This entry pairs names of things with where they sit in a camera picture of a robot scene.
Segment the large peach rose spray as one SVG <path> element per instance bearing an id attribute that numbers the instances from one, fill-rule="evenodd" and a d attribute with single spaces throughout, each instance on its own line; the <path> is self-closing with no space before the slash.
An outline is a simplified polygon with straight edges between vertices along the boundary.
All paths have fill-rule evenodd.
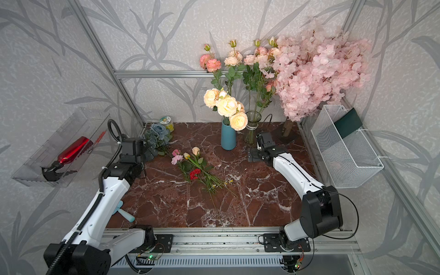
<path id="1" fill-rule="evenodd" d="M 208 89 L 203 96 L 204 103 L 221 116 L 230 118 L 239 112 L 244 112 L 244 105 L 230 96 L 224 90 Z"/>

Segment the pink rose spray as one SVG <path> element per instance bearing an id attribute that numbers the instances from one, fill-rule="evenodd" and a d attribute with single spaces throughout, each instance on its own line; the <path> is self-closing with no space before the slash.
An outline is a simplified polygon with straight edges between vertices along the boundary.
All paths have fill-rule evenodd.
<path id="1" fill-rule="evenodd" d="M 269 40 L 270 48 L 267 50 L 265 57 L 263 58 L 264 67 L 261 66 L 261 71 L 265 77 L 264 86 L 263 86 L 263 96 L 262 102 L 263 106 L 266 108 L 272 102 L 272 96 L 274 95 L 274 85 L 276 82 L 277 72 L 273 68 L 275 59 L 280 54 L 280 50 L 278 49 L 277 40 L 272 37 Z"/>
<path id="2" fill-rule="evenodd" d="M 261 46 L 260 40 L 254 40 L 254 53 L 244 58 L 245 72 L 243 81 L 249 91 L 249 100 L 254 96 L 254 111 L 262 113 L 267 107 L 267 83 L 269 81 L 269 51 Z"/>

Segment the pink rose spray stem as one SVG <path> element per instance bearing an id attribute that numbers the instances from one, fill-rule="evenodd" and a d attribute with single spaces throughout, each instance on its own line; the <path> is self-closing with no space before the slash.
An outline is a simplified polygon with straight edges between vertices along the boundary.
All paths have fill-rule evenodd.
<path id="1" fill-rule="evenodd" d="M 211 84 L 214 88 L 218 90 L 222 90 L 222 64 L 219 59 L 215 57 L 215 54 L 211 51 L 211 47 L 209 44 L 205 44 L 203 46 L 204 51 L 206 52 L 199 58 L 199 66 L 204 69 L 207 73 L 212 73 L 213 78 Z"/>

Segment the peach single rose stem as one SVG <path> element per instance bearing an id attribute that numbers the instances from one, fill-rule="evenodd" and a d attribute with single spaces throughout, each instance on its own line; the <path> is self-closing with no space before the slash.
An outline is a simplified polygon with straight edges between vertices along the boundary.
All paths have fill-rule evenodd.
<path id="1" fill-rule="evenodd" d="M 201 156 L 201 150 L 199 147 L 192 148 L 192 157 L 189 159 L 194 169 L 199 168 L 210 173 L 214 166 L 209 165 L 208 162 Z"/>

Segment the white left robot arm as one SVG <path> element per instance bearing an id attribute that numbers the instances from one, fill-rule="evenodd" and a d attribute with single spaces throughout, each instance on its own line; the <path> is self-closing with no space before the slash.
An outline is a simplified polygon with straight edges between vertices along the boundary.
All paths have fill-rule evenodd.
<path id="1" fill-rule="evenodd" d="M 119 160 L 100 173 L 99 190 L 79 222 L 59 244 L 46 248 L 44 260 L 49 275 L 106 275 L 110 267 L 133 250 L 155 246 L 151 226 L 136 226 L 102 243 L 107 223 L 146 161 L 143 139 L 127 138 L 119 146 Z"/>

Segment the peach rose spray stem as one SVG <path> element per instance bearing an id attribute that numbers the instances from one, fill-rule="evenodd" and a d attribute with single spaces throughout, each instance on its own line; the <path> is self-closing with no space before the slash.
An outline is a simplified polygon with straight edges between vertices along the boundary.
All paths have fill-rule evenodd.
<path id="1" fill-rule="evenodd" d="M 245 65 L 243 64 L 242 54 L 239 50 L 237 50 L 237 40 L 230 40 L 229 45 L 231 47 L 231 51 L 224 59 L 224 64 L 228 70 L 225 74 L 225 84 L 228 89 L 228 94 L 231 96 L 233 93 L 234 82 L 242 78 Z"/>

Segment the cream peony stem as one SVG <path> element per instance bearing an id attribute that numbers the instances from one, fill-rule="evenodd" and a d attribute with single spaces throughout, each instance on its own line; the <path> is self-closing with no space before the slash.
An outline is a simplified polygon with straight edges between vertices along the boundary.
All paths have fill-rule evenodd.
<path id="1" fill-rule="evenodd" d="M 235 131 L 242 131 L 248 124 L 248 117 L 243 112 L 238 112 L 229 118 L 230 127 Z"/>

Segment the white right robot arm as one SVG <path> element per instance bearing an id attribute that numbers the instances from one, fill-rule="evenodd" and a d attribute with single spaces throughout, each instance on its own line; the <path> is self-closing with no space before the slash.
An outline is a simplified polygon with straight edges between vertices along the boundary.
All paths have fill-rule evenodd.
<path id="1" fill-rule="evenodd" d="M 289 249 L 300 240 L 316 238 L 343 226 L 337 190 L 324 186 L 306 172 L 286 148 L 276 145 L 269 132 L 256 135 L 256 147 L 250 149 L 248 161 L 265 162 L 273 167 L 301 199 L 300 218 L 280 229 L 280 242 L 284 248 Z"/>

